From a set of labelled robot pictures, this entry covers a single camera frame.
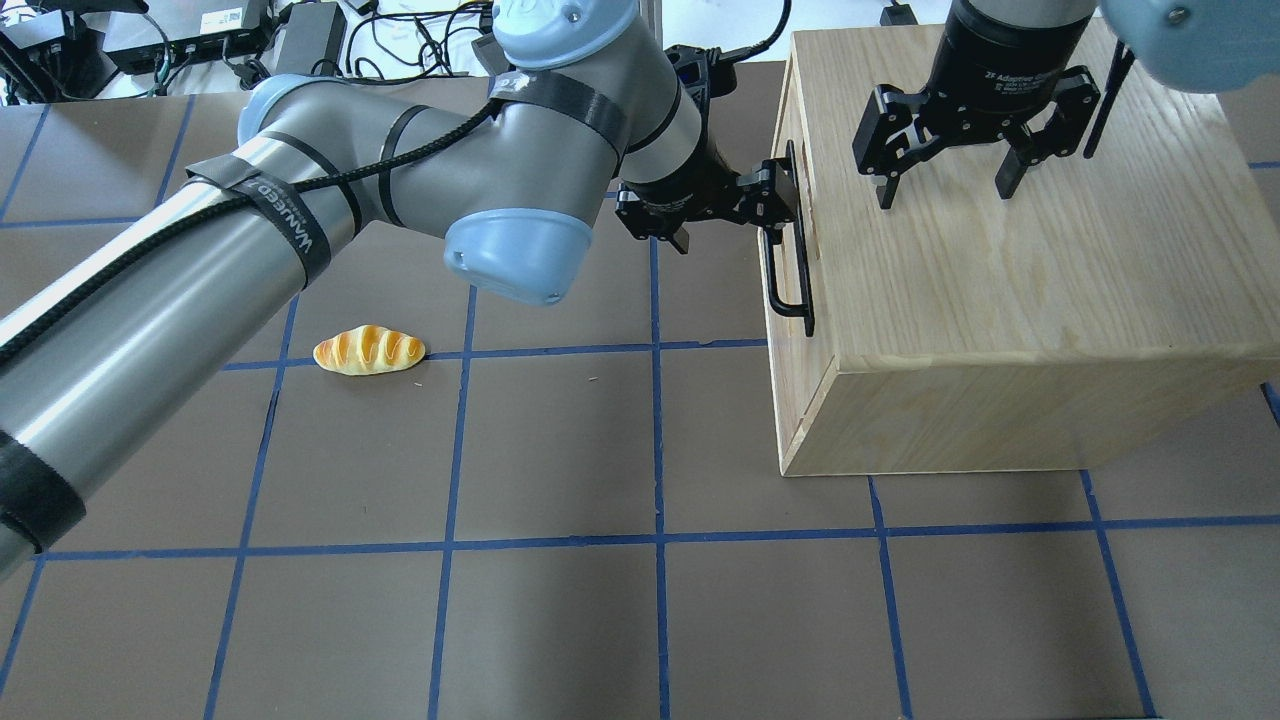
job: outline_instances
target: velcro strap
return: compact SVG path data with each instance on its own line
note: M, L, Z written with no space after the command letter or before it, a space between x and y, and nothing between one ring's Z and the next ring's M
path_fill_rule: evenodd
M191 182L205 182L248 197L297 252L307 277L306 284L311 284L329 266L329 260L333 259L329 238L320 222L302 202L302 196L289 183L236 155L189 165L187 176Z
M84 501L58 470L0 430L0 523L49 550L84 518Z
M631 132L627 114L594 87L552 70L512 70L494 78L489 97L556 110L594 129L622 161Z

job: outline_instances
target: wooden box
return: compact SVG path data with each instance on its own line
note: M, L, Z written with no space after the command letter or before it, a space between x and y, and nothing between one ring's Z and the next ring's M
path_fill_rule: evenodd
M881 210L854 132L877 82L924 85L940 35L792 36L774 154L795 142L817 333L769 314L785 475L1092 466L1280 370L1280 238L1244 156L1216 97L1140 64L1094 159L1002 201L1007 146L950 149ZM1075 61L1101 83L1114 45L1094 20Z

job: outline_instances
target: white label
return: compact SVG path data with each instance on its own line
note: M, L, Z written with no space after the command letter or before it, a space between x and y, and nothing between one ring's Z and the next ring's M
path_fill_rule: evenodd
M241 8L205 13L204 15L200 15L200 35L241 29L241 27L243 27L243 22L244 10Z

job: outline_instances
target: toy bread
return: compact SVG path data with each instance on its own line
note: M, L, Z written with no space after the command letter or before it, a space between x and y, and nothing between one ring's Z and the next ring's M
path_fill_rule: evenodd
M412 368L426 357L426 343L379 325L360 325L321 342L311 356L325 370L376 375Z

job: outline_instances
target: black handle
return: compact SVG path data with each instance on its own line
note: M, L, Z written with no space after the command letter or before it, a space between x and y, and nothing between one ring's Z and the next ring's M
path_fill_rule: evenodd
M790 140L787 141L787 161L783 172L791 176L792 181L796 179L795 145ZM769 281L769 307L783 318L804 318L804 334L805 337L813 337L814 316L813 293L809 284L809 249L805 245L804 214L800 211L799 193L796 193L795 220L796 270L800 275L799 304L783 301L782 295L778 292L778 268L777 261L773 258L773 249L782 245L782 231L780 228L764 228L764 272Z

